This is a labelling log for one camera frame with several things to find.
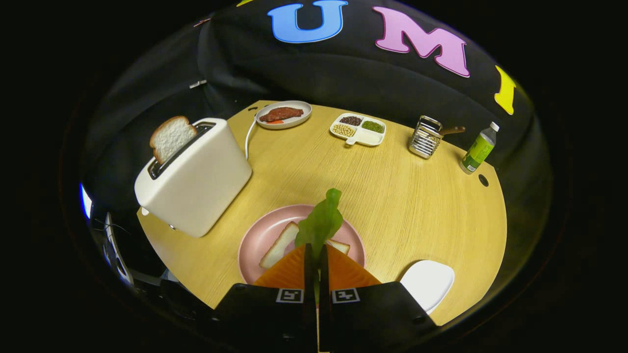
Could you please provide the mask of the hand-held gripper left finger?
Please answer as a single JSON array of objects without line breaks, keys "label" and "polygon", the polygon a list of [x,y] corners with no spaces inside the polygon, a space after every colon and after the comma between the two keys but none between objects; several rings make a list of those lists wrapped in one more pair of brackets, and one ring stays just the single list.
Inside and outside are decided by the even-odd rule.
[{"label": "hand-held gripper left finger", "polygon": [[255,284],[231,286],[211,330],[232,353],[316,353],[312,247],[292,250]]}]

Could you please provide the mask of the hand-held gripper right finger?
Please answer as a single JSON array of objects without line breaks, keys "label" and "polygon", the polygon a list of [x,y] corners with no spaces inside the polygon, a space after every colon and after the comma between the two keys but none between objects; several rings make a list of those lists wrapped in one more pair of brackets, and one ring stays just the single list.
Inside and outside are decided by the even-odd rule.
[{"label": "hand-held gripper right finger", "polygon": [[336,248],[320,257],[319,347],[332,353],[410,353],[438,327],[398,281],[374,277]]}]

